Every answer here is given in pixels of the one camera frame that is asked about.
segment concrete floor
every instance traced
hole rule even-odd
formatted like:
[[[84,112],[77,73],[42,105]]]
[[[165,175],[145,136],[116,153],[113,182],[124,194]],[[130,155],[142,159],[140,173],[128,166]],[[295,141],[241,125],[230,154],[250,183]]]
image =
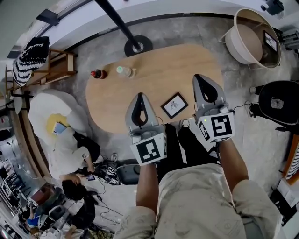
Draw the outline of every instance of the concrete floor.
[[[298,58],[292,51],[283,49],[281,64],[274,70],[250,71],[247,66],[239,64],[229,54],[225,44],[218,39],[233,26],[233,21],[212,17],[183,17],[149,21],[130,27],[135,35],[145,35],[152,40],[154,48],[162,48],[183,43],[201,44],[208,48],[217,58],[224,79],[224,91],[231,108],[243,105],[245,101],[257,102],[257,96],[251,96],[249,88],[276,80],[290,80],[298,76]],[[114,31],[91,40],[74,51],[79,57],[76,60],[78,74],[53,85],[61,91],[70,93],[88,113],[85,100],[85,87],[90,71],[125,58],[123,47],[126,38],[121,31]],[[124,134],[111,134],[101,130],[90,118],[93,137],[100,144],[102,155],[110,156],[117,152],[119,159],[133,158],[129,145],[130,138]],[[240,154],[248,167],[250,179],[259,183],[268,193],[276,185],[281,175],[278,169],[285,155],[289,133],[275,130],[277,125],[272,121],[248,116],[247,108],[236,109],[235,130],[233,138]],[[87,186],[104,192],[104,186],[98,181],[86,182]],[[125,213],[128,207],[135,205],[136,186],[105,185],[103,201],[112,209]],[[71,207],[71,211],[80,208],[80,204]],[[95,223],[101,226],[113,224],[103,219],[101,212],[107,209],[97,207]],[[110,220],[120,220],[114,212],[103,214]]]

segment black pole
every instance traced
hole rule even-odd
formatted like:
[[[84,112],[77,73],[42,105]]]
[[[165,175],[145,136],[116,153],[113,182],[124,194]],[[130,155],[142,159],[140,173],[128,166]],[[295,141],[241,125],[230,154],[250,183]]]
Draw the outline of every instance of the black pole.
[[[124,21],[121,19],[121,17],[118,15],[116,10],[111,6],[111,4],[108,2],[108,0],[95,0],[95,2],[107,13],[107,15],[111,18],[112,21],[120,28],[120,30],[126,35],[128,40],[131,42],[131,44],[135,47],[136,50],[140,50],[141,46],[138,44],[138,42],[134,39],[132,33],[127,28]]]

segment white marker cube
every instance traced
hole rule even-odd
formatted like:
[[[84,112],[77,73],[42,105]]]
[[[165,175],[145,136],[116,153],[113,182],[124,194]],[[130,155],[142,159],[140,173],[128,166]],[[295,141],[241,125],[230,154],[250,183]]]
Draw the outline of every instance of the white marker cube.
[[[234,114],[232,112],[202,116],[197,126],[209,143],[225,141],[235,135]]]
[[[141,166],[166,158],[166,149],[166,135],[164,133],[131,145],[131,150]]]

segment picture frame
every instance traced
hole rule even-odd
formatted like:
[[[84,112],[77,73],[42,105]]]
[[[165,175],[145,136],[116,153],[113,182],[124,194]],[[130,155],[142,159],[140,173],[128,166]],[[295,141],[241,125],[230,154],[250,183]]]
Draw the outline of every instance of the picture frame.
[[[278,43],[277,41],[265,30],[263,31],[263,42],[266,46],[268,46],[272,51],[278,51]]]
[[[176,117],[184,109],[188,107],[188,103],[185,101],[183,96],[177,92],[169,100],[167,100],[161,108],[167,114],[170,119]]]

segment yellow pillow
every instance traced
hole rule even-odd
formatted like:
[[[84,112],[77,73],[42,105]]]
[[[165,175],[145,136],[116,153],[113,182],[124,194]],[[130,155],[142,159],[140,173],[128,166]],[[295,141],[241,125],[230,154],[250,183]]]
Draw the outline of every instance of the yellow pillow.
[[[64,126],[68,127],[70,126],[68,123],[67,123],[67,120],[66,120],[66,117],[61,115],[61,114],[51,114],[49,117],[48,117],[48,120],[47,120],[47,124],[46,124],[46,129],[48,131],[48,133],[50,135],[53,135],[53,131],[54,131],[54,128],[55,128],[55,125],[56,125],[56,122],[60,123],[60,124],[63,124]]]

